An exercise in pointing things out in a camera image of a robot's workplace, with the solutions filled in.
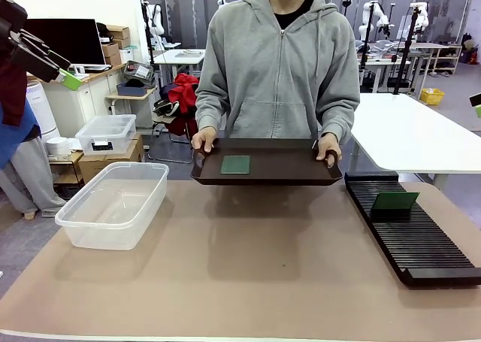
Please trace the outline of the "person's right hand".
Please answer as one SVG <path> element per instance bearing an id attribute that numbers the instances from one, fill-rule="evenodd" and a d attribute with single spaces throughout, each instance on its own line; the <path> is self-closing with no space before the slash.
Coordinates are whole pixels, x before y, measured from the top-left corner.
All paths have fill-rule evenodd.
<path id="1" fill-rule="evenodd" d="M 203 150 L 206 153 L 210 153 L 216 137 L 217 130 L 214 127 L 202 128 L 195 135 L 193 135 L 192 147 L 194 150 Z"/>

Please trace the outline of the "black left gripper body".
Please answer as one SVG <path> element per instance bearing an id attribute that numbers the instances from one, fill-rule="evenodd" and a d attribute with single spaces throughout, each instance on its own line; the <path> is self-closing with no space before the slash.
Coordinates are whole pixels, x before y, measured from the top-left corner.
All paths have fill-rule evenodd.
<path id="1" fill-rule="evenodd" d="M 11 27 L 7 20 L 1 21 L 1 71 L 15 70 L 15 65 L 11 63 L 11 54 L 15 48 Z"/>

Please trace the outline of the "person's left hand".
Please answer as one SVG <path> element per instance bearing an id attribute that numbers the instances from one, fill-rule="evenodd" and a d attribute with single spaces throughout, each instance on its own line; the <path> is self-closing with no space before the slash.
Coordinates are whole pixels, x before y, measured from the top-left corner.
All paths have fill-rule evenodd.
<path id="1" fill-rule="evenodd" d="M 337 160 L 342 159 L 342 152 L 338 143 L 336 135 L 332 133 L 324 134 L 318 141 L 318 161 L 326 162 L 329 167 L 335 163 L 333 155 L 328 154 L 329 151 L 334 151 L 337 155 Z"/>

